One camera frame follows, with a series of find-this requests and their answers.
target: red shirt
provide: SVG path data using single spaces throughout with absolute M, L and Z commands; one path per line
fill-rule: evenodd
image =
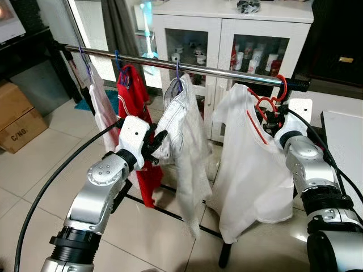
M 125 65 L 123 67 L 131 80 L 129 89 L 121 84 L 122 73 L 120 73 L 116 87 L 119 92 L 119 116 L 125 118 L 127 115 L 134 115 L 143 119 L 148 123 L 152 123 L 149 111 L 145 103 L 149 100 L 149 95 L 140 78 L 140 75 L 133 65 Z M 146 207 L 153 208 L 154 200 L 152 198 L 153 191 L 161 184 L 163 172 L 160 166 L 153 166 L 150 161 L 145 161 L 144 167 L 140 171 L 136 171 L 138 183 L 140 186 L 142 200 Z

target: television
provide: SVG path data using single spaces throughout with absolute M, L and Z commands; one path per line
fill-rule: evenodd
M 25 34 L 25 29 L 9 0 L 0 0 L 0 44 Z

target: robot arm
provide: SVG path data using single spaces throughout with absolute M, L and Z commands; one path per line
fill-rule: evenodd
M 148 144 L 151 131 L 147 122 L 135 116 L 126 117 L 118 151 L 109 152 L 87 171 L 86 183 L 74 198 L 62 231 L 50 240 L 55 248 L 45 260 L 42 272 L 93 271 L 93 259 L 108 218 L 131 186 L 127 180 L 129 173 L 141 169 L 144 158 L 157 161 L 151 154 L 166 131 Z
M 127 176 L 141 169 L 166 131 L 155 137 L 154 145 L 144 143 L 150 133 L 147 123 L 128 116 L 120 133 L 118 152 L 108 153 L 90 167 L 87 181 L 73 201 L 64 227 L 51 244 L 53 254 L 42 272 L 92 272 L 110 214 L 129 189 Z M 307 216 L 307 251 L 312 272 L 346 272 L 363 269 L 363 226 L 353 202 L 340 191 L 333 169 L 323 160 L 323 151 L 306 136 L 306 127 L 288 113 L 284 127 L 275 135 L 284 149 L 286 166 L 302 198 Z
M 310 271 L 362 271 L 363 226 L 351 198 L 341 193 L 323 151 L 303 135 L 306 127 L 291 113 L 285 122 L 277 139 L 307 214 Z

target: white shirt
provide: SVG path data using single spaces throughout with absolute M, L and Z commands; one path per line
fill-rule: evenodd
M 228 244 L 255 220 L 275 223 L 292 215 L 292 174 L 283 150 L 259 124 L 252 99 L 246 86 L 235 84 L 213 113 L 213 121 L 225 123 L 226 130 L 220 168 L 206 205 L 220 215 L 220 231 Z
M 95 109 L 95 121 L 100 131 L 106 129 L 117 121 L 115 111 L 112 108 L 103 87 L 103 79 L 98 74 L 92 63 L 88 64 L 91 73 L 92 85 L 90 86 L 90 96 Z M 106 152 L 115 151 L 119 143 L 119 132 L 117 128 L 103 134 L 104 147 Z
M 211 150 L 206 142 L 190 77 L 184 74 L 180 80 L 183 85 L 180 94 L 177 95 L 178 82 L 174 79 L 164 95 L 166 110 L 155 134 L 164 129 L 168 134 L 153 155 L 160 159 L 161 165 L 175 163 L 178 174 L 176 199 L 191 234 L 198 237 L 195 208 L 212 193 L 204 168 L 204 159 Z

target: blue hanger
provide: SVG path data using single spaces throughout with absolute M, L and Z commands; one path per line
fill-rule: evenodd
M 92 83 L 91 71 L 90 71 L 90 68 L 88 66 L 88 63 L 87 63 L 87 60 L 86 60 L 86 57 L 85 57 L 85 53 L 84 53 L 83 49 L 81 48 L 81 45 L 80 44 L 78 44 L 78 49 L 79 49 L 79 53 L 81 54 L 81 58 L 82 58 L 83 62 L 86 65 L 86 70 L 87 70 L 88 78 L 90 79 L 90 81 Z
M 178 83 L 179 83 L 178 94 L 180 94 L 183 90 L 183 87 L 182 87 L 182 82 L 180 81 L 180 77 L 179 77 L 179 61 L 176 61 L 176 79 L 178 80 Z
M 130 67 L 127 67 L 125 70 L 121 70 L 120 77 L 121 77 L 121 85 L 125 86 L 127 89 L 130 89 L 131 85 L 131 78 L 128 75 L 130 71 Z
M 118 50 L 115 50 L 115 61 L 116 61 L 117 69 L 119 71 L 121 71 L 121 66 L 120 66 L 120 63 L 119 63 L 119 51 Z

